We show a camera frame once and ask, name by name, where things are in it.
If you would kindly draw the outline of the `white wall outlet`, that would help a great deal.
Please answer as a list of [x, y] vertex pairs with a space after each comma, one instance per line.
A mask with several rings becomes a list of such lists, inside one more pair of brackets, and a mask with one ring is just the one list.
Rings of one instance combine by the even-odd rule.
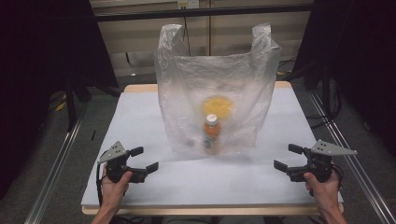
[[177, 0], [178, 9], [196, 9], [199, 7], [199, 0]]

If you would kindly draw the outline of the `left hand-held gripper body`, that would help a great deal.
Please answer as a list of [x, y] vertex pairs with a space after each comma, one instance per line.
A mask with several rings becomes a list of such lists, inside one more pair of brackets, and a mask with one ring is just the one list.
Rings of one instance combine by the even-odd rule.
[[127, 165], [127, 161], [132, 158], [130, 150], [125, 149], [121, 142], [117, 141], [100, 156], [97, 163], [106, 163], [106, 174], [113, 183], [119, 182], [122, 175], [126, 172], [133, 173], [129, 183], [145, 182], [148, 176], [146, 169], [131, 168]]

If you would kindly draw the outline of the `black metal stand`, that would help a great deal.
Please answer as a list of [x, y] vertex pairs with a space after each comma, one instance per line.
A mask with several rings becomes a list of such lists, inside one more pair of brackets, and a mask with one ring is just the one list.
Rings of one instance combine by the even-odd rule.
[[89, 77], [73, 77], [70, 76], [65, 81], [65, 96], [68, 113], [68, 129], [71, 132], [72, 129], [77, 125], [78, 116], [76, 113], [74, 96], [76, 95], [81, 102], [89, 102], [92, 98], [88, 87], [95, 87], [100, 91], [103, 91], [113, 97], [120, 97], [120, 91], [115, 90], [112, 87], [108, 87], [105, 84], [101, 84], [98, 81], [93, 80]]
[[324, 110], [327, 114], [331, 113], [331, 96], [330, 96], [330, 71], [329, 66], [326, 62], [323, 62], [323, 72], [322, 72], [322, 103]]

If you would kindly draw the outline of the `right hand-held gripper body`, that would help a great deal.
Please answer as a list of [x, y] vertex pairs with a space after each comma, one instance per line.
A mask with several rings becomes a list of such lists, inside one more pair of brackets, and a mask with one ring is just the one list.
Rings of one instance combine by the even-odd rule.
[[332, 157], [357, 155], [358, 151], [340, 147], [332, 143], [318, 140], [312, 147], [303, 147], [307, 164], [300, 167], [288, 167], [287, 175], [292, 182], [305, 182], [304, 174], [311, 173], [323, 183], [332, 174]]

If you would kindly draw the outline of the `translucent white plastic bag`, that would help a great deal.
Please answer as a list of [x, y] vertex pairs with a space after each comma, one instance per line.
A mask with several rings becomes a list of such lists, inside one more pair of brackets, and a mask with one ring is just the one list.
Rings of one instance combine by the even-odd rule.
[[202, 103], [224, 96], [233, 101], [233, 111], [227, 119], [218, 118], [219, 153], [253, 149], [272, 101], [281, 54], [271, 25], [252, 28], [250, 52], [228, 56], [190, 56], [182, 35], [181, 25], [165, 25], [154, 56], [159, 105], [171, 148], [207, 153]]

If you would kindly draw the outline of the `orange drink bottle white cap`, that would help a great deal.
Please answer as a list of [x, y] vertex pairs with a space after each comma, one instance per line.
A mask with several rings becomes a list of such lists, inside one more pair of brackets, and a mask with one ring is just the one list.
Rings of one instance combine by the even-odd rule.
[[221, 125], [215, 114], [208, 114], [205, 117], [203, 131], [205, 151], [212, 155], [218, 154], [220, 149], [219, 135], [221, 132]]

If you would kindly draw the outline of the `black horizontal bar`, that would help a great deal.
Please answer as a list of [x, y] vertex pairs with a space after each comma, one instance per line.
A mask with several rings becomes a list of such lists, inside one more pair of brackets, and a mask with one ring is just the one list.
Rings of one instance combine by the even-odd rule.
[[303, 12], [303, 11], [311, 11], [313, 8], [314, 8], [313, 3], [259, 6], [259, 7], [213, 7], [213, 8], [196, 8], [196, 9], [173, 9], [173, 10], [160, 10], [160, 11], [147, 11], [147, 12], [104, 13], [104, 14], [95, 14], [92, 18], [98, 22], [137, 21], [137, 20], [228, 16], [228, 15], [243, 15], [243, 14], [261, 14], [261, 13]]

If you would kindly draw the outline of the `person's right hand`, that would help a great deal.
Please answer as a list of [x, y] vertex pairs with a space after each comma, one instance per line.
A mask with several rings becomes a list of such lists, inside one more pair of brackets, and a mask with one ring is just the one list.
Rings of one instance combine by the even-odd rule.
[[326, 182], [319, 182], [311, 173], [305, 173], [306, 189], [313, 192], [318, 211], [324, 217], [335, 217], [340, 214], [338, 205], [339, 179], [332, 173]]

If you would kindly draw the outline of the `person's left hand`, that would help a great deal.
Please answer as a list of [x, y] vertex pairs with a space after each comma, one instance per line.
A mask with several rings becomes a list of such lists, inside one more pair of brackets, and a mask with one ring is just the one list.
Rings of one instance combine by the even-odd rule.
[[120, 203], [129, 188], [129, 180], [133, 174], [126, 172], [117, 183], [113, 183], [104, 173], [102, 177], [103, 201], [101, 210], [108, 216], [114, 216], [120, 210]]

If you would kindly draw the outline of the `black curtain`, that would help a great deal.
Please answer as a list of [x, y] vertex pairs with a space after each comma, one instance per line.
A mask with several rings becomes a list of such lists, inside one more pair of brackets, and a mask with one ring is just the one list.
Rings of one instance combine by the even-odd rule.
[[35, 148], [50, 97], [118, 86], [90, 0], [0, 0], [0, 200]]
[[293, 74], [333, 77], [396, 154], [396, 0], [314, 0]]

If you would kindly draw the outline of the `round yellow item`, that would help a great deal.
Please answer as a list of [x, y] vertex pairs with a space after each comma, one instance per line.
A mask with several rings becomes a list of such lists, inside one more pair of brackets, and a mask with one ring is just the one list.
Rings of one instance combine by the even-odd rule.
[[202, 103], [204, 115], [213, 114], [219, 119], [227, 119], [233, 111], [233, 101], [224, 96], [213, 96], [205, 99]]

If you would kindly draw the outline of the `metal floor rail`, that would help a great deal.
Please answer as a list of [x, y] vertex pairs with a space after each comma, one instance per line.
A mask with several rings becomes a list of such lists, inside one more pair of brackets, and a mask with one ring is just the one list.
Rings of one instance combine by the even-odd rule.
[[[319, 98], [319, 96], [314, 92], [311, 92], [309, 96], [318, 113], [321, 116], [323, 116], [325, 125], [328, 131], [330, 132], [332, 139], [335, 141], [335, 144], [340, 147], [346, 147], [347, 149], [350, 149], [349, 143], [342, 135], [342, 132], [339, 130], [335, 121], [332, 119], [328, 119], [325, 116], [324, 103]], [[396, 216], [394, 216], [390, 211], [389, 206], [386, 203], [385, 199], [382, 197], [381, 193], [378, 191], [372, 180], [364, 171], [358, 158], [355, 155], [351, 155], [351, 156], [345, 156], [345, 160], [349, 169], [351, 170], [357, 182], [359, 183], [359, 186], [361, 187], [365, 196], [369, 200], [371, 206], [374, 208], [377, 216], [381, 220], [381, 223], [396, 224]]]
[[76, 123], [73, 125], [71, 130], [67, 132], [67, 135], [63, 141], [60, 151], [56, 157], [56, 160], [53, 163], [49, 171], [49, 174], [46, 178], [46, 181], [43, 187], [41, 188], [39, 195], [36, 197], [35, 202], [27, 218], [24, 221], [24, 224], [40, 224], [42, 217], [44, 216], [45, 211], [50, 202], [51, 196], [56, 188], [56, 184], [60, 178], [68, 154], [75, 143], [76, 137], [78, 136], [80, 125], [82, 119], [86, 114], [87, 107], [88, 104], [82, 105], [81, 109], [78, 112], [78, 118]]

